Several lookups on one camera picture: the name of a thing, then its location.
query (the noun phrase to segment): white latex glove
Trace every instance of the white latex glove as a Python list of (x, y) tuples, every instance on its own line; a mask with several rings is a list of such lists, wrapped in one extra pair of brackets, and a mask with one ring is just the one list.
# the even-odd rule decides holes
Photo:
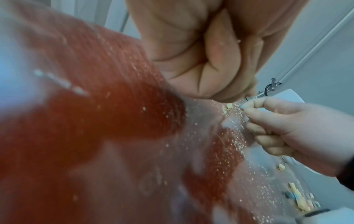
[[(265, 108), (270, 112), (260, 111)], [(241, 106), (247, 129), (271, 155), (288, 155), (328, 176), (354, 157), (354, 117), (327, 107), (264, 97)]]

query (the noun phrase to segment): hand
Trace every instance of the hand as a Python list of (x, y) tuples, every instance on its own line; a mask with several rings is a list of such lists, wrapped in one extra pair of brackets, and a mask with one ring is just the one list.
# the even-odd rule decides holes
[[(270, 112), (259, 111), (265, 108)], [(271, 155), (288, 155), (328, 176), (354, 158), (354, 117), (323, 106), (259, 98), (242, 105), (247, 129)]]
[(308, 0), (126, 0), (148, 58), (182, 94), (233, 102)]

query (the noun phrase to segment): black cable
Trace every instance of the black cable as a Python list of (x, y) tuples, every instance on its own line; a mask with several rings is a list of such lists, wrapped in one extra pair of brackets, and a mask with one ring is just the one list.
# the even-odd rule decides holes
[(268, 86), (265, 87), (265, 90), (264, 90), (264, 95), (265, 95), (265, 96), (268, 96), (268, 93), (267, 93), (267, 92), (269, 91), (269, 90), (268, 90), (269, 87), (272, 87), (272, 84), (269, 84)]

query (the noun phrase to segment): red surface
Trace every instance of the red surface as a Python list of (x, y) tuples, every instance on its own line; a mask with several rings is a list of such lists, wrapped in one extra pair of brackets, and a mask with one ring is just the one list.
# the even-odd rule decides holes
[(244, 160), (252, 137), (236, 104), (223, 112), (174, 93), (136, 39), (14, 5), (3, 23), (0, 223), (245, 224), (284, 213), (260, 197), (267, 181)]

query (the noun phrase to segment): small yellow fragment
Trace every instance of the small yellow fragment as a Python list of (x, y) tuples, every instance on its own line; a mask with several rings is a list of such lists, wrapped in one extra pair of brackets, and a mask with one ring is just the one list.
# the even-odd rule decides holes
[(231, 110), (232, 109), (232, 103), (228, 103), (228, 104), (226, 104), (226, 106), (228, 107), (228, 110)]
[(278, 166), (278, 168), (279, 168), (279, 170), (281, 170), (281, 171), (285, 170), (285, 166), (284, 166), (283, 164), (280, 164), (280, 165)]

